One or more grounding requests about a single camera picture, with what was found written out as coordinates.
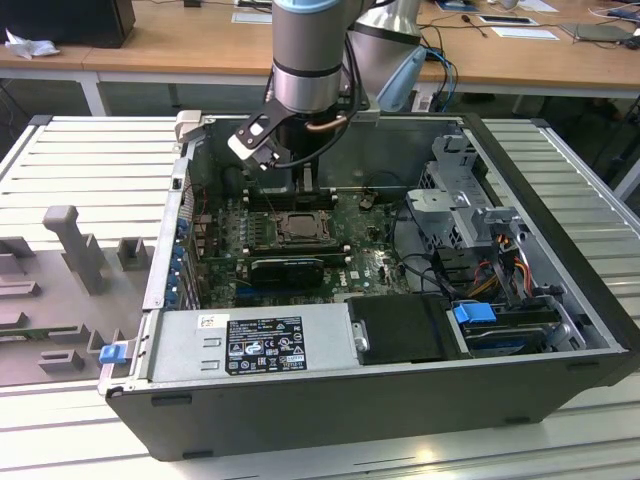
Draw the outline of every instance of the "wooden desk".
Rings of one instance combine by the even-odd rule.
[[[539,24],[599,23],[607,21],[591,15],[588,7],[610,8],[620,4],[585,0],[547,0],[559,13],[536,14],[517,10],[519,16],[533,18]],[[460,15],[446,17],[435,5],[423,7],[421,23],[433,22],[435,26],[468,26]],[[483,12],[499,15],[487,5]],[[485,25],[475,19],[474,24]],[[616,26],[633,31],[629,22],[615,22]],[[635,97],[640,91],[640,55],[625,47],[599,48],[587,42],[574,43],[560,27],[544,27],[560,40],[527,40],[501,38],[491,28],[482,30],[483,38],[475,28],[440,30],[447,58],[459,71],[459,82],[471,86],[474,91],[488,91],[486,86],[537,87],[544,90],[565,89],[567,91],[611,91],[628,90]],[[427,40],[438,46],[438,37],[433,28],[424,30]],[[439,64],[428,64],[422,71],[421,80],[441,79]]]
[[[237,11],[229,5],[204,4],[185,9],[182,2],[154,4],[135,1],[136,25],[120,49],[62,47],[60,56],[31,62],[0,53],[0,77],[75,80],[82,85],[94,115],[108,114],[101,82],[149,82],[168,84],[264,85],[271,68],[271,25],[232,23]],[[589,6],[618,6],[599,0],[548,0],[557,14],[518,10],[541,24],[605,19],[590,15]],[[497,14],[484,6],[488,13]],[[425,3],[422,23],[467,26],[460,14],[441,12]],[[627,22],[616,22],[632,29]],[[441,29],[447,57],[459,71],[460,92],[523,95],[633,98],[640,90],[640,52],[624,47],[598,48],[573,44],[559,27],[546,28],[560,40],[526,40],[498,37],[484,28],[483,38],[473,28]],[[425,30],[432,45],[436,32]],[[433,90],[442,82],[442,67],[428,63],[420,75],[421,90]]]
[[[136,24],[120,49],[94,48],[85,69],[153,73],[269,74],[271,25],[232,23],[237,11],[204,4],[184,8],[182,2],[134,2]]]
[[[0,48],[0,68],[20,68],[39,70],[82,70],[82,61],[91,47],[63,47],[58,55],[50,57],[33,57],[32,60],[16,57],[8,49]]]

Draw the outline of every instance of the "power supply label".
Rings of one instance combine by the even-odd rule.
[[[225,369],[229,375],[306,370],[302,318],[230,320]]]

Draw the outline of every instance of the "copper pipe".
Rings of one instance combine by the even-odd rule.
[[[335,120],[323,123],[322,125],[314,125],[313,123],[307,123],[307,130],[310,132],[326,132],[327,130],[333,130],[347,123],[347,117],[339,117]]]

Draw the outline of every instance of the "floor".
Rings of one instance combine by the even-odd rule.
[[[3,84],[28,115],[89,115],[82,90],[75,82],[5,80]],[[173,115],[178,111],[171,105],[167,86],[162,84],[107,83],[105,93],[113,115]],[[248,113],[260,104],[263,88],[179,85],[178,94],[181,109]],[[468,100],[467,96],[457,94],[449,111],[475,112],[485,118],[511,118],[516,97],[499,95],[481,103],[471,103]],[[542,103],[543,99],[540,97],[526,97],[518,113],[524,118],[538,117]],[[617,100],[615,104],[621,112],[626,113],[631,101]],[[583,99],[553,98],[544,109],[543,117],[583,160],[592,164],[602,145],[609,140],[616,123],[592,113],[582,114],[584,110]],[[17,138],[27,121],[10,99],[0,94],[0,158],[11,147],[13,139]],[[603,174],[610,159],[622,151],[637,133],[637,128],[632,125],[622,126],[615,140],[601,154],[596,165],[598,174]],[[629,163],[639,157],[640,151],[636,151]],[[620,177],[621,175],[612,184],[615,185]],[[635,211],[640,211],[640,192],[634,192],[629,205]]]

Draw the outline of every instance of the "motherboard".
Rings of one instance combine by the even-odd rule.
[[[391,252],[394,209],[362,208],[362,193],[334,195],[326,210],[286,211],[268,201],[228,199],[201,216],[199,278],[203,308],[343,302],[352,296],[408,293]]]

